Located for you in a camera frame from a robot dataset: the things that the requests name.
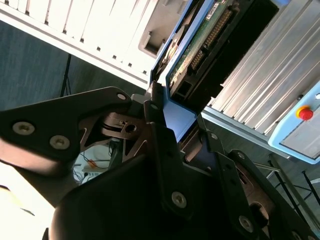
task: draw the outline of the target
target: silver metal frame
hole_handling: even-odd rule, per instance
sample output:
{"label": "silver metal frame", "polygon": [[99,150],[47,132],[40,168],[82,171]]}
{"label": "silver metal frame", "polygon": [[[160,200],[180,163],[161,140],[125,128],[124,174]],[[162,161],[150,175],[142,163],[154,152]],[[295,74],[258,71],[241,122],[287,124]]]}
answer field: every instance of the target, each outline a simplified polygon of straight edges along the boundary
{"label": "silver metal frame", "polygon": [[233,120],[232,118],[224,115],[223,113],[214,110],[210,107],[206,107],[202,113],[202,117],[218,126],[231,131],[234,134],[239,135],[273,153],[280,155],[286,159],[290,158],[290,155],[279,151],[268,144],[268,137],[249,128],[248,126]]}

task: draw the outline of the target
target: metal plate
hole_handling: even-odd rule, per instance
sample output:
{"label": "metal plate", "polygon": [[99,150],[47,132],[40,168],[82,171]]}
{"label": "metal plate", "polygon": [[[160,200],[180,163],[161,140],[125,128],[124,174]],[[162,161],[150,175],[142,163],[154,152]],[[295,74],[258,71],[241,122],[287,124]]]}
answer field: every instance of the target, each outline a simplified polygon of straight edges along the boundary
{"label": "metal plate", "polygon": [[320,154],[320,108],[318,108],[309,121],[302,122],[282,142],[309,158],[316,159]]}

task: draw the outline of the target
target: control panel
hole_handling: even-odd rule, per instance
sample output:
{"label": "control panel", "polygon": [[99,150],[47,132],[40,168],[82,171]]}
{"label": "control panel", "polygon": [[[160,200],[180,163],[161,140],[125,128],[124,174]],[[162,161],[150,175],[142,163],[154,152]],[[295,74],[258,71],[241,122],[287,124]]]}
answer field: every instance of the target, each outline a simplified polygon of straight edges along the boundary
{"label": "control panel", "polygon": [[320,162],[320,81],[279,122],[268,143],[307,163]]}

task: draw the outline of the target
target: mounting hole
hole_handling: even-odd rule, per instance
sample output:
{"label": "mounting hole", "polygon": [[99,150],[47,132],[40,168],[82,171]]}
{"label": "mounting hole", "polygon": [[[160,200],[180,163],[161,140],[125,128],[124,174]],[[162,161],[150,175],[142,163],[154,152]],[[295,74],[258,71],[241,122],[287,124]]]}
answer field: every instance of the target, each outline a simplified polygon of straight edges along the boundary
{"label": "mounting hole", "polygon": [[117,97],[120,98],[121,100],[126,100],[126,96],[121,93],[118,93]]}
{"label": "mounting hole", "polygon": [[254,221],[259,225],[260,228],[264,228],[268,225],[269,215],[261,203],[257,201],[251,203],[250,210],[252,212]]}
{"label": "mounting hole", "polygon": [[231,179],[230,182],[235,186],[237,185],[236,181],[234,179]]}
{"label": "mounting hole", "polygon": [[128,126],[125,128],[125,131],[126,131],[127,133],[133,133],[133,132],[136,131],[136,130],[137,130],[137,127],[136,127],[135,125],[132,125],[132,124],[128,125]]}

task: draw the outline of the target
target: dark gray wall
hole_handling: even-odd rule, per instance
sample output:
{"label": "dark gray wall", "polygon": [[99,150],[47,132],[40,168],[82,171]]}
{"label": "dark gray wall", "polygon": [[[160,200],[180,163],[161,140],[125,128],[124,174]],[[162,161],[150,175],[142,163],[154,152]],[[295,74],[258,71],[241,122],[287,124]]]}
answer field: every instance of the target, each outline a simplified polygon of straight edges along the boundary
{"label": "dark gray wall", "polygon": [[[2,21],[0,36],[0,110],[59,97],[68,54]],[[68,76],[73,94],[109,86],[145,92],[74,56]]]}

